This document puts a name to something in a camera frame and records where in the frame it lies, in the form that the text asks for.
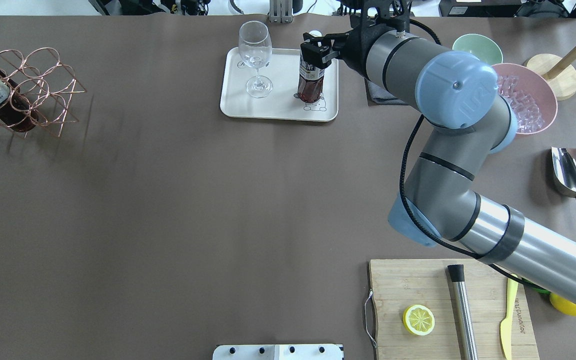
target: lemon slice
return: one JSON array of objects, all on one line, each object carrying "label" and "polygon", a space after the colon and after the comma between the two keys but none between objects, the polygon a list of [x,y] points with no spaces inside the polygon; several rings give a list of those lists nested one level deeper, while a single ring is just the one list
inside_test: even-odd
[{"label": "lemon slice", "polygon": [[423,337],[435,328],[435,315],[426,306],[410,305],[404,311],[403,322],[404,328],[411,334]]},{"label": "lemon slice", "polygon": [[576,317],[576,303],[569,301],[554,292],[550,293],[550,303],[560,312]]}]

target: wooden disc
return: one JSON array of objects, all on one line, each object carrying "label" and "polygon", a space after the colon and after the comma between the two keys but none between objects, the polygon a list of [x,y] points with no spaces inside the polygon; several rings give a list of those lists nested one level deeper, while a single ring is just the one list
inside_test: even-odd
[{"label": "wooden disc", "polygon": [[[548,73],[562,58],[553,54],[538,54],[526,61],[526,68],[542,77]],[[567,66],[559,75],[546,79],[558,101],[571,98],[576,93],[576,70]]]}]

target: wooden cutting board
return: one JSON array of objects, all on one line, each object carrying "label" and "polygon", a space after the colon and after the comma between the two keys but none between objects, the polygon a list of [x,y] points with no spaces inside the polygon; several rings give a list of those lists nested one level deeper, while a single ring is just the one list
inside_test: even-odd
[{"label": "wooden cutting board", "polygon": [[[370,260],[377,360],[460,360],[457,311],[446,266],[463,264],[480,360],[503,360],[499,323],[506,316],[506,278],[474,259]],[[425,305],[435,317],[432,333],[418,336],[402,324],[404,310]],[[519,285],[512,317],[512,359],[539,360],[526,293]]]}]

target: black muddler tip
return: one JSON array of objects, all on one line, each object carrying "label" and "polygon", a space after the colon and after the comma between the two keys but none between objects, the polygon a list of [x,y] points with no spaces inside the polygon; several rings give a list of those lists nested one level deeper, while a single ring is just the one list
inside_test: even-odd
[{"label": "black muddler tip", "polygon": [[448,265],[448,275],[450,275],[450,280],[453,283],[464,282],[464,265],[463,264]]}]

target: pink bowl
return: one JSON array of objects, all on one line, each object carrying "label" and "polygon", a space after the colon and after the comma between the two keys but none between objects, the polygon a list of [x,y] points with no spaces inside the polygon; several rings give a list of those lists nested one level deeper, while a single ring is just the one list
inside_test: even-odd
[{"label": "pink bowl", "polygon": [[528,135],[541,133],[553,124],[555,117],[557,117],[557,97],[555,96],[553,89],[551,89],[550,85],[548,85],[548,82],[546,82],[543,77],[539,76],[535,71],[532,71],[525,66],[521,66],[520,64],[499,63],[492,65],[492,68],[496,71],[499,78],[502,76],[518,77],[514,90],[516,92],[523,91],[532,96],[535,104],[537,104],[537,107],[541,112],[542,119],[544,120],[543,125],[538,129],[531,131],[518,129],[518,134]]}]

